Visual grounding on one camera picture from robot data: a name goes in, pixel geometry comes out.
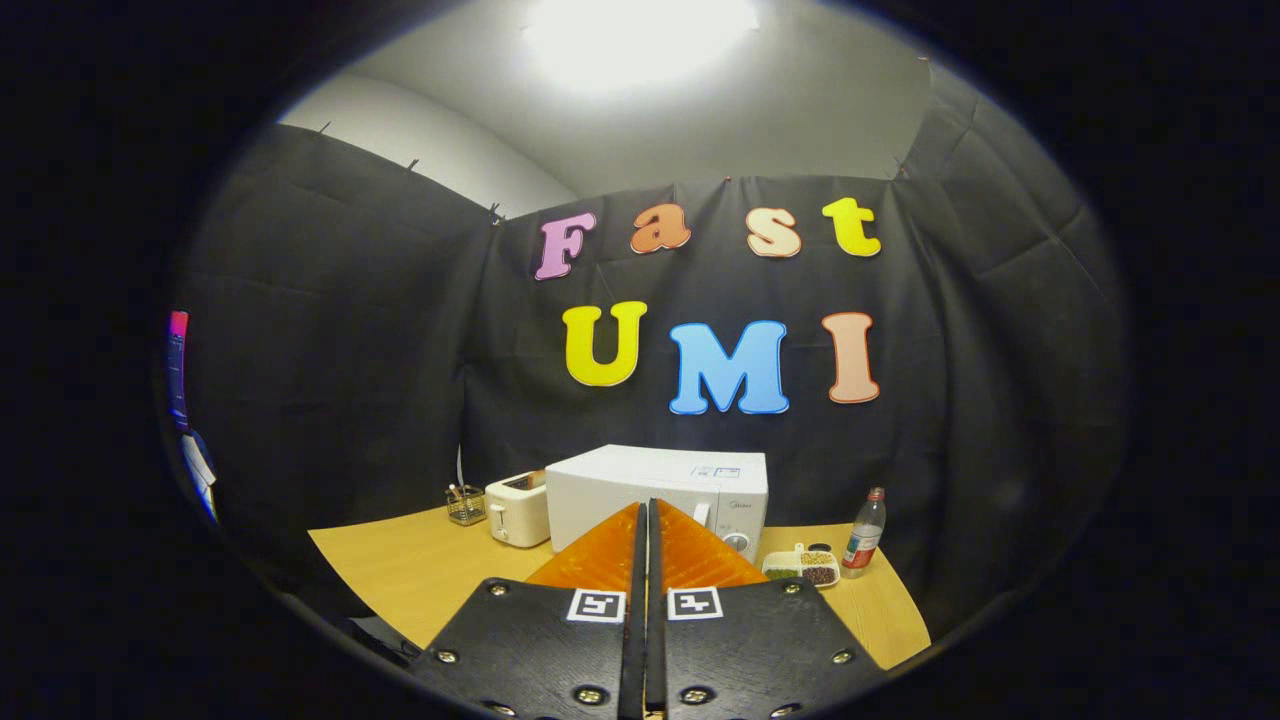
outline microwave door handle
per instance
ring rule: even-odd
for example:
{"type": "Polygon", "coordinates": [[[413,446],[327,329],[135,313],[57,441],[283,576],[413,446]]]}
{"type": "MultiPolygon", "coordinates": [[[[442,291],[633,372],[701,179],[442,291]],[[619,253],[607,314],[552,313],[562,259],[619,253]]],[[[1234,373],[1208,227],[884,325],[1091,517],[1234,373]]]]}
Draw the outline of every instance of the microwave door handle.
{"type": "Polygon", "coordinates": [[[705,528],[707,527],[707,516],[710,515],[710,512],[712,512],[712,503],[710,502],[699,502],[694,507],[694,520],[698,521],[699,525],[701,525],[701,527],[705,528]]]}

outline grain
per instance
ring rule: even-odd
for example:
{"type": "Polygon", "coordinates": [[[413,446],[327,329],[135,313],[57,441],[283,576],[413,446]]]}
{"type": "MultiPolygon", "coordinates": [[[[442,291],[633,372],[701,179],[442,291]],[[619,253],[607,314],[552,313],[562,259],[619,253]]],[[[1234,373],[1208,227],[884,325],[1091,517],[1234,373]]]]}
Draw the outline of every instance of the grain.
{"type": "Polygon", "coordinates": [[[805,568],[804,577],[815,585],[824,585],[836,579],[836,571],[831,568],[805,568]]]}

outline blue letter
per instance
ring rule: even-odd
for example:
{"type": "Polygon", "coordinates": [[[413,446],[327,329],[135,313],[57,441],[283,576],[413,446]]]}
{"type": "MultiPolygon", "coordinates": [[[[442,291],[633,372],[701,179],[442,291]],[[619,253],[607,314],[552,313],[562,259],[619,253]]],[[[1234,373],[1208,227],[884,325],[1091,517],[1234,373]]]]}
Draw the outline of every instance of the blue letter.
{"type": "Polygon", "coordinates": [[[671,340],[680,346],[680,389],[671,401],[671,411],[677,415],[701,415],[707,411],[701,383],[716,401],[721,413],[728,410],[737,388],[746,382],[746,392],[737,409],[755,415],[785,413],[790,406],[782,395],[782,373],[778,369],[778,348],[787,327],[773,320],[756,320],[746,325],[732,357],[716,333],[703,323],[689,323],[671,328],[671,340]]]}

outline peach letter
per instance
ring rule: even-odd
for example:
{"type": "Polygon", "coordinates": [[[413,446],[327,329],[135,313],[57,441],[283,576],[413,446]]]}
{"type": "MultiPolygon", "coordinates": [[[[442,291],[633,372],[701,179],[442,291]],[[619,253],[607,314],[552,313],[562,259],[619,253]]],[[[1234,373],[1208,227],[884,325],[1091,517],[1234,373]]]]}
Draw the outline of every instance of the peach letter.
{"type": "Polygon", "coordinates": [[[872,380],[872,364],[867,355],[867,329],[872,316],[864,313],[837,313],[822,319],[836,345],[836,384],[832,402],[867,402],[876,400],[879,386],[872,380]]]}
{"type": "Polygon", "coordinates": [[[746,214],[746,243],[762,258],[790,258],[800,252],[796,219],[782,208],[756,208],[746,214]]]}

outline black curtain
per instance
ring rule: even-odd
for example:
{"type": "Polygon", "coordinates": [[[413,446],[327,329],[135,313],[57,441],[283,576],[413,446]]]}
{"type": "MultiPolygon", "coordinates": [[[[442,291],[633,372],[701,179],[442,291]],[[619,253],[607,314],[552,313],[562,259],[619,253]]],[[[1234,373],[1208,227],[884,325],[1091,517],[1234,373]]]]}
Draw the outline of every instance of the black curtain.
{"type": "Polygon", "coordinates": [[[206,210],[174,299],[188,413],[224,529],[283,588],[360,612],[306,530],[442,503],[488,228],[440,184],[284,126],[206,210]]]}
{"type": "Polygon", "coordinates": [[[306,529],[440,505],[604,443],[763,451],[769,524],[840,523],[888,493],[886,552],[934,637],[1025,583],[1096,509],[1124,446],[1125,316],[1085,201],[1007,114],[943,70],[901,173],[634,190],[494,225],[483,208],[311,131],[275,127],[211,205],[177,299],[188,410],[228,532],[284,577],[339,587],[306,529]],[[855,197],[882,251],[854,258],[822,208],[855,197]],[[641,210],[691,240],[637,255],[641,210]],[[786,208],[801,251],[759,258],[746,213],[786,208]],[[536,281],[540,225],[591,211],[568,275],[536,281]],[[561,314],[641,300],[640,361],[598,388],[564,366],[561,314]],[[823,316],[867,313],[876,400],[837,405],[823,316]],[[675,415],[668,331],[727,351],[787,325],[778,415],[675,415]]]}

